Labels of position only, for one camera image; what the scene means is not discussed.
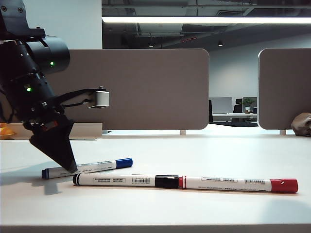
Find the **ceiling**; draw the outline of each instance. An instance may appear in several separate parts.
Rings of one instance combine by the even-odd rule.
[[[102,16],[311,17],[311,0],[102,0]],[[103,48],[208,48],[311,33],[306,25],[103,23]]]

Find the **orange object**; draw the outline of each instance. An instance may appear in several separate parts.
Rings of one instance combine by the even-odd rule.
[[[7,127],[6,123],[0,123],[0,136],[1,138],[3,136],[10,136],[10,135],[14,135],[15,133],[9,128]]]

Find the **desk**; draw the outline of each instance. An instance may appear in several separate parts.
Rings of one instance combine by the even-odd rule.
[[[257,120],[257,113],[213,113],[214,121],[231,121],[232,119]]]
[[[42,180],[41,170],[56,163],[28,141],[1,141],[1,233],[311,232],[310,138],[212,124],[183,136],[148,132],[71,144],[78,164],[133,158],[133,167],[109,173],[297,178],[299,191],[78,187],[71,177]]]

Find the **ceiling light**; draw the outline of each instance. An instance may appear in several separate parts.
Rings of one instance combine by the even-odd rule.
[[[311,24],[311,17],[102,17],[105,23]]]

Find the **potted plant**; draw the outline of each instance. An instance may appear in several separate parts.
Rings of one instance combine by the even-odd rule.
[[[250,113],[251,112],[251,107],[250,105],[254,103],[255,101],[249,97],[244,98],[242,101],[242,104],[245,106],[245,113]]]

